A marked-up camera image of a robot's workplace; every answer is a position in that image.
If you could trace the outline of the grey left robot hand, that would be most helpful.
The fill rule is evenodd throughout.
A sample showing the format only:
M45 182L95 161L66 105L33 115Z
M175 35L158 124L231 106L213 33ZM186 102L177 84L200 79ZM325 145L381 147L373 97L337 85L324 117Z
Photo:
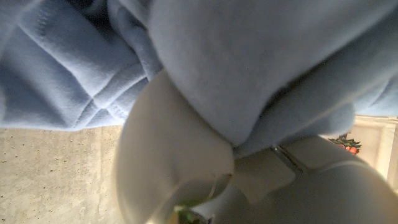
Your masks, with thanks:
M113 185L125 223L397 222L397 195L382 177L323 138L234 159L166 72L124 125Z

